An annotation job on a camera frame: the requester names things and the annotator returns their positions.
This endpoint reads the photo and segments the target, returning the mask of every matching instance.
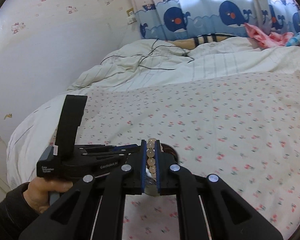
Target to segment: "pink flower print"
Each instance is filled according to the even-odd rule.
[[[296,206],[295,204],[292,203],[292,204],[291,204],[291,207],[292,207],[291,212],[293,213],[293,212],[296,210],[296,207],[297,207],[297,206]]]
[[[190,145],[186,146],[185,150],[186,151],[194,151],[194,149]]]
[[[154,208],[154,211],[158,212],[158,213],[162,213],[162,208],[158,207],[158,208]]]
[[[277,218],[278,216],[277,215],[273,215],[272,217],[270,217],[270,222],[277,222]]]
[[[222,154],[221,152],[218,152],[218,154],[217,154],[217,160],[221,161],[224,157],[225,157],[224,154]]]
[[[151,234],[151,229],[150,229],[150,228],[147,227],[147,228],[145,228],[145,229],[146,229],[146,232],[145,232],[145,233],[146,233],[147,235],[148,235],[148,234]]]
[[[134,202],[134,201],[131,201],[131,204],[134,205],[135,207],[137,207],[138,205],[140,205],[140,202]]]
[[[178,217],[178,212],[170,213],[169,216],[172,217],[172,218],[177,218]]]
[[[237,150],[237,147],[238,147],[238,146],[237,146],[237,145],[235,145],[235,144],[234,144],[234,145],[232,145],[232,146],[230,146],[230,148],[231,148],[231,149],[233,149],[233,150]]]
[[[130,222],[130,220],[128,219],[127,216],[125,216],[124,219],[123,219],[123,223],[125,224],[125,223],[129,223],[129,222]]]
[[[231,172],[231,174],[232,175],[237,175],[238,173],[237,173],[237,171],[239,171],[236,167],[232,167],[232,172]]]
[[[255,193],[252,194],[254,197],[259,197],[261,195],[261,191],[257,190]]]
[[[227,139],[228,139],[227,137],[222,137],[222,138],[219,138],[218,141],[225,142]]]
[[[180,160],[180,163],[185,163],[186,161],[187,161],[186,158],[182,158],[182,159]]]
[[[273,177],[271,175],[268,174],[268,176],[266,177],[267,180],[271,180],[273,179]]]
[[[246,170],[254,170],[255,168],[250,166],[249,164],[246,164],[245,167],[244,167]]]

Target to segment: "whale print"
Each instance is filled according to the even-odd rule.
[[[179,33],[187,30],[189,16],[189,12],[183,14],[180,8],[171,7],[164,13],[163,20],[169,31]]]
[[[247,14],[245,19],[238,6],[233,2],[224,1],[219,7],[219,14],[222,22],[231,27],[241,27],[244,23],[249,22],[251,10],[243,10],[243,14]]]
[[[272,28],[275,28],[276,30],[281,30],[284,25],[283,20],[285,20],[285,17],[283,15],[278,15],[278,17],[276,17],[273,6],[269,4],[269,7],[270,7],[270,12],[271,12]]]
[[[299,13],[298,12],[296,12],[293,15],[292,21],[293,21],[293,27],[296,30],[296,33],[300,33],[300,17],[299,17]]]

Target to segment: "human hand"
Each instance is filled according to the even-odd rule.
[[[31,208],[42,214],[50,207],[49,191],[64,193],[72,186],[73,183],[71,181],[48,180],[36,177],[29,183],[28,189],[23,193],[23,197]]]

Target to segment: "metal screw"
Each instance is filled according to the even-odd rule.
[[[211,182],[217,182],[219,180],[219,177],[215,174],[211,174],[209,175],[208,179],[211,181]]]
[[[180,170],[180,166],[178,164],[172,164],[170,166],[170,170],[172,170],[172,171],[178,171],[178,170]]]
[[[83,177],[83,181],[84,182],[91,182],[91,181],[93,181],[93,176],[92,175],[86,175],[86,176],[84,176]]]
[[[130,171],[131,168],[132,167],[129,164],[124,164],[124,165],[121,166],[121,170],[123,170],[123,171]]]

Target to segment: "blue curtain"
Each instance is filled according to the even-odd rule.
[[[266,34],[300,32],[294,0],[133,0],[146,39],[180,40],[209,33],[247,37],[244,23]]]

